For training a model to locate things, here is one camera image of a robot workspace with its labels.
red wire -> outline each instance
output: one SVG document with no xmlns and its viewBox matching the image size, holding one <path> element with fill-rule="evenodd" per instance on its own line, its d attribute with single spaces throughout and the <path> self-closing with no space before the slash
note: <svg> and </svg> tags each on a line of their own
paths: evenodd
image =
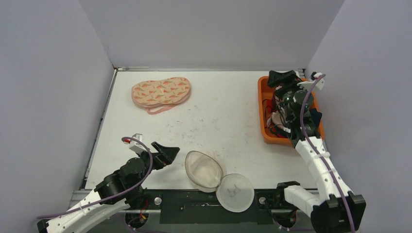
<svg viewBox="0 0 412 233">
<path fill-rule="evenodd" d="M 142 210 L 145 210 L 148 205 L 149 205 L 149 200 L 146 199 L 146 205 L 143 207 L 143 209 L 140 210 L 140 218 L 142 218 L 142 216 L 143 216 Z"/>
</svg>

black base panel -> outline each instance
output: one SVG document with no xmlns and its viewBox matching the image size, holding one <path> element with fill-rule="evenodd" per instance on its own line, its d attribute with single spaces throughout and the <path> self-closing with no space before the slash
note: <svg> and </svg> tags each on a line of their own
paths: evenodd
<svg viewBox="0 0 412 233">
<path fill-rule="evenodd" d="M 146 193 L 153 196 L 161 193 L 160 224 L 273 224 L 267 211 L 259 209 L 256 195 L 249 209 L 242 213 L 233 213 L 220 205 L 215 193 L 184 190 L 146 190 Z"/>
</svg>

metal bolt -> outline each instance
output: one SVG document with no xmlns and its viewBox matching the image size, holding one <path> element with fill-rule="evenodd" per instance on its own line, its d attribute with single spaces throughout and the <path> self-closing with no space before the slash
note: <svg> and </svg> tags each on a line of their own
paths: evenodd
<svg viewBox="0 0 412 233">
<path fill-rule="evenodd" d="M 266 201 L 266 197 L 261 197 L 261 198 L 259 198 L 259 203 L 260 204 L 265 204 L 265 201 Z"/>
<path fill-rule="evenodd" d="M 155 205 L 160 205 L 162 203 L 162 198 L 155 198 L 154 199 L 154 204 Z"/>
</svg>

orange bin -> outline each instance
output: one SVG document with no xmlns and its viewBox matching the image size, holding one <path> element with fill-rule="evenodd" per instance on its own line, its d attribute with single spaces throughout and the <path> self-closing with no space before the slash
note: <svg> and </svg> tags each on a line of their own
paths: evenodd
<svg viewBox="0 0 412 233">
<path fill-rule="evenodd" d="M 267 85 L 268 79 L 269 79 L 268 76 L 263 76 L 259 79 L 257 83 L 258 95 L 259 95 L 258 98 L 259 98 L 260 131 L 262 132 L 263 140 L 268 144 L 281 144 L 281 145 L 291 146 L 292 143 L 288 138 L 277 137 L 276 135 L 272 134 L 269 131 L 269 129 L 266 127 L 267 119 L 265 119 L 265 108 L 267 106 L 267 101 L 263 102 L 263 100 L 270 99 L 270 101 L 272 101 L 273 91 L 275 90 L 275 88 L 268 87 Z M 320 112 L 315 93 L 312 92 L 312 95 L 313 95 L 314 101 L 310 109 L 316 108 Z M 321 137 L 325 139 L 325 132 L 323 130 L 322 120 L 319 124 L 318 131 Z"/>
</svg>

gray wall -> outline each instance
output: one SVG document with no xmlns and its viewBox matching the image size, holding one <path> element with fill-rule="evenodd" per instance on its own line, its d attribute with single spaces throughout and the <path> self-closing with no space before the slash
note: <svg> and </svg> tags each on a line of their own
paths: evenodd
<svg viewBox="0 0 412 233">
<path fill-rule="evenodd" d="M 116 67 L 306 67 L 343 0 L 80 0 Z"/>
<path fill-rule="evenodd" d="M 363 233 L 411 232 L 412 1 L 346 0 L 308 66 L 332 161 L 367 210 Z"/>
<path fill-rule="evenodd" d="M 0 232 L 80 186 L 113 68 L 78 1 L 0 3 Z"/>
</svg>

